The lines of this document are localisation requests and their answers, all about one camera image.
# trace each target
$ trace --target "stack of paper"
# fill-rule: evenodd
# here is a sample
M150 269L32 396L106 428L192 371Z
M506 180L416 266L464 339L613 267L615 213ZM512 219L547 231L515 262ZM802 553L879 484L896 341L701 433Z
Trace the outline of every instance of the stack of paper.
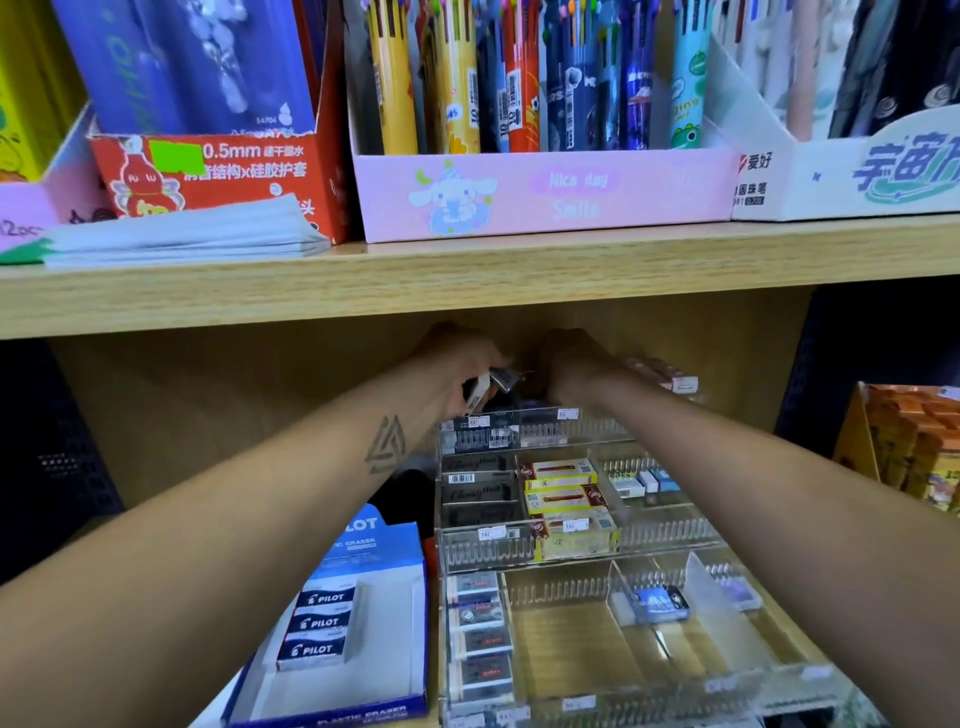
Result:
M37 241L56 269L304 257L329 247L294 195L150 217L62 225Z

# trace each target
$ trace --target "blue pen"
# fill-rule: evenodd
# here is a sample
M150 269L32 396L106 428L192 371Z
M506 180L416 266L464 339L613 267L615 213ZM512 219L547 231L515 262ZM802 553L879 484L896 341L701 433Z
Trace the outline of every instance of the blue pen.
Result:
M597 149L596 0L569 0L561 7L564 39L564 144L562 149Z
M624 148L649 149L660 0L630 0L624 10L623 87L627 103Z
M674 0L677 50L673 61L672 149L697 149L707 94L709 0Z

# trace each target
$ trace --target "shelf board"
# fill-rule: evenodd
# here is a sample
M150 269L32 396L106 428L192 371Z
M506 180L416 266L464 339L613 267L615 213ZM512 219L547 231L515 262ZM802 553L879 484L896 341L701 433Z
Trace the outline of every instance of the shelf board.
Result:
M960 273L960 215L339 246L298 260L0 268L0 338Z

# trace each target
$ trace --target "wooden panel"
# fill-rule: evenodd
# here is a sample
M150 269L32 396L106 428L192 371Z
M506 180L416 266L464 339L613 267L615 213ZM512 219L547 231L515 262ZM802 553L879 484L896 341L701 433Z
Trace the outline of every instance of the wooden panel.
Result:
M960 273L960 215L718 223L366 246L304 260L0 268L0 338Z
M260 441L382 371L434 322L494 334L529 360L552 327L700 375L710 405L771 428L807 288L457 310L53 339L128 506Z

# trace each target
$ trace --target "hand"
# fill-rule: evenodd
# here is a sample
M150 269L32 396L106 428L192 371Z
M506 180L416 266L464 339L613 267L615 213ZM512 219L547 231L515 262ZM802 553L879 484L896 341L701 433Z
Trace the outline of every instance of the hand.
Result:
M467 411L465 381L485 374L490 367L505 367L510 363L487 334L449 322L432 327L417 344L410 361L431 371L441 387L441 421L460 417ZM492 387L486 399L493 391Z
M555 328L540 345L540 372L547 397L567 406L597 406L594 386L626 368L582 328Z

